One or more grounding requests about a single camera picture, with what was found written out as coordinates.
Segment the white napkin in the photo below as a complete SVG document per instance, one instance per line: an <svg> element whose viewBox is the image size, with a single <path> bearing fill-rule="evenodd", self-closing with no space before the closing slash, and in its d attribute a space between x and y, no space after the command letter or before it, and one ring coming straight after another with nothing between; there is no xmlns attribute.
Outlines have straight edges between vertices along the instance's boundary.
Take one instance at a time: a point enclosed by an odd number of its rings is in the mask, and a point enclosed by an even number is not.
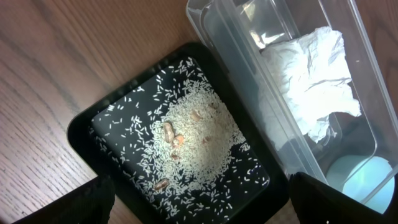
<svg viewBox="0 0 398 224"><path fill-rule="evenodd" d="M267 69L303 135L326 137L332 113L361 116L349 85L343 34L329 26L262 51Z"/></svg>

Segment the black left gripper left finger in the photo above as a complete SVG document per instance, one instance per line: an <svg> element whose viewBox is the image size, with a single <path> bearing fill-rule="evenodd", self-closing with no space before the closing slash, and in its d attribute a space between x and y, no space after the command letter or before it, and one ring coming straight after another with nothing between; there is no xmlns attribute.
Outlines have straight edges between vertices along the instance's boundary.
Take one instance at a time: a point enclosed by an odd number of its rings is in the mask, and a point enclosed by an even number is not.
<svg viewBox="0 0 398 224"><path fill-rule="evenodd" d="M114 201L111 178L97 176L16 223L107 224Z"/></svg>

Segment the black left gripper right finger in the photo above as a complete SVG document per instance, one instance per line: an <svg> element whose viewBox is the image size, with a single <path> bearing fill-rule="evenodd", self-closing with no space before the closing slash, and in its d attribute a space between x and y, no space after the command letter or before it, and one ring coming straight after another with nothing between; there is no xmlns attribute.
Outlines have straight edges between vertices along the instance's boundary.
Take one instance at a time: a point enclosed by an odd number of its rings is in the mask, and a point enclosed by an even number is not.
<svg viewBox="0 0 398 224"><path fill-rule="evenodd" d="M290 176L289 197L300 223L397 223L397 192L384 214L298 172Z"/></svg>

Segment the pile of rice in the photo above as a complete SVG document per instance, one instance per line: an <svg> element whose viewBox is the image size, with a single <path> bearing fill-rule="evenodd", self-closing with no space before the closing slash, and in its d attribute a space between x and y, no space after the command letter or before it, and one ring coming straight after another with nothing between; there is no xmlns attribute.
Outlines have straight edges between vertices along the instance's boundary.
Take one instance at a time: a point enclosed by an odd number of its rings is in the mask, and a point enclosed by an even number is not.
<svg viewBox="0 0 398 224"><path fill-rule="evenodd" d="M100 152L170 223L226 223L269 183L191 57L108 105L88 130Z"/></svg>

